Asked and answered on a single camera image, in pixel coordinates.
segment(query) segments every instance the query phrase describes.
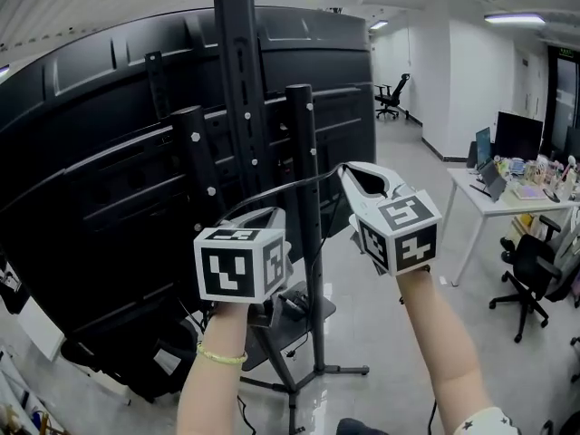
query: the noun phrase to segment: desk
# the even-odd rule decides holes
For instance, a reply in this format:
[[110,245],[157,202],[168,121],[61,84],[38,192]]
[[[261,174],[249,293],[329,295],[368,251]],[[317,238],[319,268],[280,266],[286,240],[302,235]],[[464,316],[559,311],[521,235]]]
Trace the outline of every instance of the desk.
[[516,195],[506,188],[502,196],[495,203],[490,197],[484,195],[475,189],[471,188],[469,184],[475,185],[476,187],[482,189],[483,184],[477,181],[477,176],[469,174],[470,169],[447,169],[447,172],[451,175],[453,181],[453,187],[451,189],[451,194],[449,195],[449,203],[447,204],[447,210],[445,211],[445,218],[443,220],[443,229],[441,231],[441,240],[445,237],[445,229],[450,221],[451,208],[453,206],[453,199],[455,198],[455,192],[457,187],[465,193],[467,198],[473,203],[475,208],[478,209],[481,219],[477,223],[471,240],[468,244],[468,249],[465,256],[459,264],[459,272],[455,281],[451,281],[453,286],[458,286],[461,277],[465,273],[465,269],[475,245],[478,243],[483,233],[483,227],[488,220],[488,218],[494,218],[497,216],[508,216],[517,215],[523,213],[539,213],[543,211],[555,211],[558,209],[568,209],[580,206],[580,200],[577,201],[561,201],[560,203],[554,203],[552,200],[546,199],[536,199],[536,200],[521,200],[516,197]]

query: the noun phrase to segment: black office chair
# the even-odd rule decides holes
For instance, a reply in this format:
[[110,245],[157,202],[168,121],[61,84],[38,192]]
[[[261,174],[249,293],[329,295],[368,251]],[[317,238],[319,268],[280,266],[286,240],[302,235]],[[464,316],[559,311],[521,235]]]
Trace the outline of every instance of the black office chair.
[[[554,232],[561,232],[561,228],[557,223],[543,215],[540,216],[540,222],[548,227],[546,239],[542,241],[528,234],[522,236],[517,249],[510,258],[514,273],[506,271],[501,276],[502,282],[509,280],[516,288],[517,293],[494,298],[489,302],[489,309],[496,309],[497,303],[518,302],[521,304],[519,328],[514,339],[516,343],[519,343],[522,339],[528,311],[532,313],[536,310],[544,317],[544,321],[541,324],[542,328],[547,326],[548,315],[538,301],[546,295],[552,279],[560,280],[562,277],[562,271],[552,264],[556,253],[548,244]],[[559,289],[556,291],[558,295],[548,299],[551,301],[560,300],[559,291]]]
[[[396,110],[390,110],[389,108],[395,108],[397,106],[399,106],[399,103],[401,103],[400,100],[400,96],[401,96],[401,91],[402,88],[405,86],[405,84],[407,83],[407,81],[410,79],[411,75],[410,74],[403,74],[401,76],[401,80],[399,81],[399,84],[397,85],[397,88],[394,90],[394,92],[391,94],[391,86],[390,85],[384,85],[384,86],[380,86],[380,85],[375,85],[375,87],[378,87],[379,89],[379,95],[375,95],[374,99],[377,102],[381,102],[381,106],[384,106],[384,108],[379,108],[377,111],[377,119],[379,119],[381,117],[381,115],[383,115],[386,119],[387,117],[387,113],[389,113],[390,115],[392,115],[393,119],[396,119],[399,117],[399,112]],[[387,88],[387,94],[384,95],[382,93],[382,89]]]

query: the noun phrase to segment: yellow bracelet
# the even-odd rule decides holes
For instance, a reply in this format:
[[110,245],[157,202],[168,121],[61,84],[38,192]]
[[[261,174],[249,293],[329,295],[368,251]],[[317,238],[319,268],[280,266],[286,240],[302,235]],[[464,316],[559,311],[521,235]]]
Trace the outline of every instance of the yellow bracelet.
[[215,363],[228,364],[232,366],[243,364],[247,361],[246,352],[244,352],[244,354],[238,358],[226,358],[224,356],[219,356],[217,354],[209,352],[203,347],[203,344],[201,344],[201,342],[198,342],[198,354],[203,355],[204,357],[208,358],[210,361],[214,361]]

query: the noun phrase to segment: cable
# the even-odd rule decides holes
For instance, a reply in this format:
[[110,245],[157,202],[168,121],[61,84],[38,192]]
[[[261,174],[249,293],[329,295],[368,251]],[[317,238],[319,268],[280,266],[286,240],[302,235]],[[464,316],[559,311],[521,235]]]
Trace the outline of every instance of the cable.
[[246,404],[244,403],[244,400],[242,400],[239,397],[239,395],[237,396],[237,408],[239,409],[239,413],[242,416],[242,419],[244,420],[244,423],[247,425],[247,427],[249,429],[252,430],[252,435],[256,435],[256,429],[254,429],[254,427],[252,426],[252,424],[246,418]]
[[435,411],[437,410],[437,400],[433,402],[433,410],[431,411],[431,417],[429,418],[429,424],[427,425],[427,435],[431,435],[431,424],[433,419],[435,419]]
[[206,328],[203,325],[201,325],[199,323],[199,321],[196,320],[195,317],[193,317],[193,314],[188,311],[188,308],[186,308],[185,305],[183,303],[181,303],[181,300],[179,298],[178,298],[178,301],[179,301],[179,304],[181,305],[181,307],[183,309],[185,309],[185,312],[188,314],[188,316],[191,318],[191,320],[196,324],[197,327],[199,327],[199,330],[204,334],[206,332]]
[[214,226],[215,227],[219,226],[225,219],[228,219],[231,215],[233,215],[239,209],[243,208],[244,206],[255,203],[256,201],[258,201],[260,199],[273,197],[274,195],[277,195],[278,193],[285,192],[289,189],[303,187],[304,185],[314,184],[316,182],[320,182],[321,180],[328,179],[342,166],[346,166],[346,163],[337,164],[333,169],[329,170],[328,172],[326,172],[324,174],[319,174],[318,176],[314,176],[314,177],[311,177],[308,179],[302,179],[302,180],[296,180],[294,182],[289,182],[289,183],[281,185],[279,187],[275,187],[275,188],[271,188],[269,190],[266,190],[265,192],[258,193],[257,195],[254,195],[253,197],[246,198],[245,200],[242,200],[239,203],[237,203],[229,211],[227,211],[226,214],[224,214],[220,219],[217,220],[217,222]]
[[[312,274],[314,272],[314,266],[316,266],[316,261],[318,261],[318,257],[320,256],[320,254],[323,251],[324,243],[326,243],[326,239],[330,235],[330,231],[333,228],[334,217],[336,216],[336,211],[341,203],[342,198],[343,198],[343,188],[341,187],[340,193],[338,194],[338,198],[336,199],[336,203],[334,204],[333,214],[330,216],[330,222],[328,224],[328,228],[326,229],[326,234],[324,235],[322,243],[320,244],[320,246],[316,250],[316,254],[314,255],[314,261],[313,261],[312,265],[310,266],[310,275],[308,278],[312,279]],[[286,352],[287,358],[294,358],[296,356],[296,351],[298,350],[298,348],[300,348],[302,345],[304,345],[306,342],[308,342],[308,336],[309,336],[308,326],[310,325],[310,318],[312,316],[312,309],[313,309],[313,304],[314,304],[314,296],[313,295],[311,295],[311,296],[312,297],[308,298],[308,315],[306,316],[306,338],[300,344],[298,344],[298,346],[296,346],[294,349],[290,350],[289,352]]]

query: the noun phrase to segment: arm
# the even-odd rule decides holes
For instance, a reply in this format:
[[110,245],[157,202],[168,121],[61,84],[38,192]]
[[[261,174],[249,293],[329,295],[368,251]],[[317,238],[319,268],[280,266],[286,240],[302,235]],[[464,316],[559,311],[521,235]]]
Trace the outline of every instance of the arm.
[[[205,349],[235,358],[244,353],[247,304],[219,305],[204,335]],[[213,362],[199,354],[181,392],[178,435],[234,433],[241,366]]]
[[397,282],[429,370],[445,433],[451,434],[465,419],[492,406],[475,346],[428,272],[400,275]]

